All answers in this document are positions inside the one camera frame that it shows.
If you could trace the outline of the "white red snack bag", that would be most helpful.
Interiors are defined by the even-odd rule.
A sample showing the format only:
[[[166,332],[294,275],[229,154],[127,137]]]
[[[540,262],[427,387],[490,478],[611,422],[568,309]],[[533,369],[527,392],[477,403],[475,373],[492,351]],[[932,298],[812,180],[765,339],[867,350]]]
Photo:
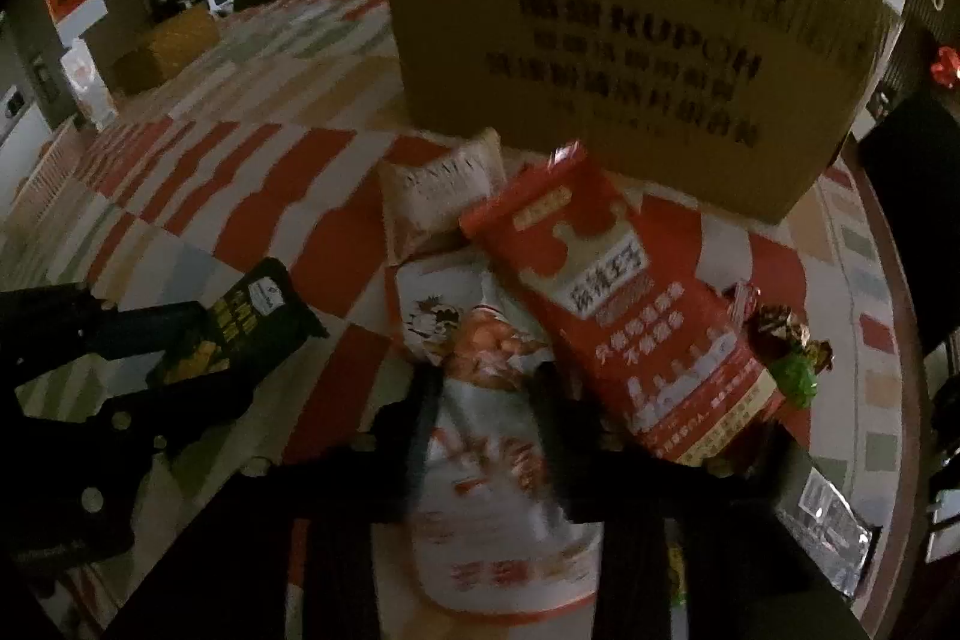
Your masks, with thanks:
[[[470,248],[400,266],[395,286],[405,347],[443,374],[410,518],[427,603],[508,624],[587,603],[602,528],[566,518],[523,393],[553,357],[542,326]]]

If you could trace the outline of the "red spicy snack bag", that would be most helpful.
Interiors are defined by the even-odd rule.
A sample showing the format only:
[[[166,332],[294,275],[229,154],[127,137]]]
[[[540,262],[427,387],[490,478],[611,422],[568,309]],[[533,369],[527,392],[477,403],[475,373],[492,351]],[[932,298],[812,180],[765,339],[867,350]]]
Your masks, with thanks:
[[[496,275],[646,450],[698,466],[781,403],[721,294],[579,143],[460,216]]]

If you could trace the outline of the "black yellow snack packet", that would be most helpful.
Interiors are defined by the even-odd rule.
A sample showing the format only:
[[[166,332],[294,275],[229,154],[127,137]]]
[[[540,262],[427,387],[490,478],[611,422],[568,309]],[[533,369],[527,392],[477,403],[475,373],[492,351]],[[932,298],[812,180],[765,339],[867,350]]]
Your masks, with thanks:
[[[149,386],[239,370],[260,380],[309,338],[329,331],[296,292],[288,268],[262,259],[205,310],[202,325],[149,370]]]

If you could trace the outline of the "brown green wrapped candy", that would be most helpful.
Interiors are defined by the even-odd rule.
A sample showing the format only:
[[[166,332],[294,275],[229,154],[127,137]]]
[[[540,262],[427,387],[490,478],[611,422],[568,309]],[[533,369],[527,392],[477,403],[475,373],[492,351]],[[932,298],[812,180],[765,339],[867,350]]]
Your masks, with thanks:
[[[722,297],[727,314],[776,381],[779,393],[794,408],[811,408],[818,377],[833,369],[832,345],[815,339],[789,305],[762,304],[760,291],[752,284],[732,284],[722,291]]]

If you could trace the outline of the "silver foil snack packet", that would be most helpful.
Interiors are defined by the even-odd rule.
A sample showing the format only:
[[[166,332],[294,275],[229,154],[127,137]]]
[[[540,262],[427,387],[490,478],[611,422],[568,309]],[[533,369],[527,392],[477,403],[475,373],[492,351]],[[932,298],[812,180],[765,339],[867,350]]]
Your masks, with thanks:
[[[874,555],[877,528],[817,466],[801,464],[789,474],[775,512],[833,590],[853,601]]]

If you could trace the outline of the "white orange carton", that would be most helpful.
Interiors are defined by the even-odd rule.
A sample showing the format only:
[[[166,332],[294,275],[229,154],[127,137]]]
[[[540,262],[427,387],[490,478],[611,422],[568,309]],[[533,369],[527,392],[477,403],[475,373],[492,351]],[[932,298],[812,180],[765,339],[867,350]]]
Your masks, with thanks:
[[[119,115],[116,101],[81,37],[76,37],[65,50],[60,67],[83,117],[98,131],[109,127]]]

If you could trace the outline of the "striped checkered tablecloth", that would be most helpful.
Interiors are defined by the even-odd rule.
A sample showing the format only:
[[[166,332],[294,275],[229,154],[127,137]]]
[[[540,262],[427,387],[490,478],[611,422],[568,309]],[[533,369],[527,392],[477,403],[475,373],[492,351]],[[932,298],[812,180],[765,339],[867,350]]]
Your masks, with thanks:
[[[32,151],[26,195],[43,216],[3,239],[3,286],[86,281],[125,307],[206,302],[274,257],[327,328],[229,434],[151,473],[132,551],[65,575],[49,611],[73,633],[107,627],[244,458],[308,455],[322,432],[364,424],[402,392],[376,167],[442,147],[410,127],[386,0],[280,0],[228,19],[213,49],[130,99],[68,174]],[[880,531],[853,609],[884,637],[910,570],[924,377],[900,262],[854,154],[776,226],[660,185],[622,190],[679,232],[702,280],[750,281],[832,343],[811,408],[782,420]]]

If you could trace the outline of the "white pillow snack pack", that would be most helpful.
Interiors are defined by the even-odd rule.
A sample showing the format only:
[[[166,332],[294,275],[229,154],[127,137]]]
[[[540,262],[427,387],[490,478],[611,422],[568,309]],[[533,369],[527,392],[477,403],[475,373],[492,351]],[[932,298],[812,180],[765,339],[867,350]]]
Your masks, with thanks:
[[[485,128],[420,167],[381,163],[377,178],[387,262],[400,265],[434,237],[454,232],[460,214],[506,185],[500,135]]]

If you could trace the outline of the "small brown cardboard box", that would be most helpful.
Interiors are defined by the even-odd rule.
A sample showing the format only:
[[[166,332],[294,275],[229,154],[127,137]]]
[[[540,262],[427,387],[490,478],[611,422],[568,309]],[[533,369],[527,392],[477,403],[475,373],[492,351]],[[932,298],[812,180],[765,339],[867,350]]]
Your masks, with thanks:
[[[205,7],[166,19],[112,65],[116,86],[133,96],[164,85],[220,40],[217,20]]]

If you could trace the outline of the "large cardboard box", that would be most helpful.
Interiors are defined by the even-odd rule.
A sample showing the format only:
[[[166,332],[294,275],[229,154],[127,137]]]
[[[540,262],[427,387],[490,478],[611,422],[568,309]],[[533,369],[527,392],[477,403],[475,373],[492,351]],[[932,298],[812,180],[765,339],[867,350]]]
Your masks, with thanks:
[[[389,0],[410,119],[776,223],[884,73],[884,0]]]

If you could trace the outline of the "black chair right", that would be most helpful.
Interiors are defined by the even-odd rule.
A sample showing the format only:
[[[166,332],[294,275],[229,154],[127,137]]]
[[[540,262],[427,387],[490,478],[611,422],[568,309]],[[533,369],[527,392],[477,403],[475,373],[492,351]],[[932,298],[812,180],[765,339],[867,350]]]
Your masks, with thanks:
[[[924,353],[958,330],[958,110],[915,92],[857,143],[892,232]]]

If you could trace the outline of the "red bow decoration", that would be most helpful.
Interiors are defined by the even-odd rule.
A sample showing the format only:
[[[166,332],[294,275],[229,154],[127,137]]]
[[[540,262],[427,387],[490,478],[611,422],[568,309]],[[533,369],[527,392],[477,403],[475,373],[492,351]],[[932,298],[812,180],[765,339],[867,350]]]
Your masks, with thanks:
[[[960,85],[960,53],[957,49],[942,46],[937,49],[934,62],[929,67],[931,80],[946,91],[953,91]]]

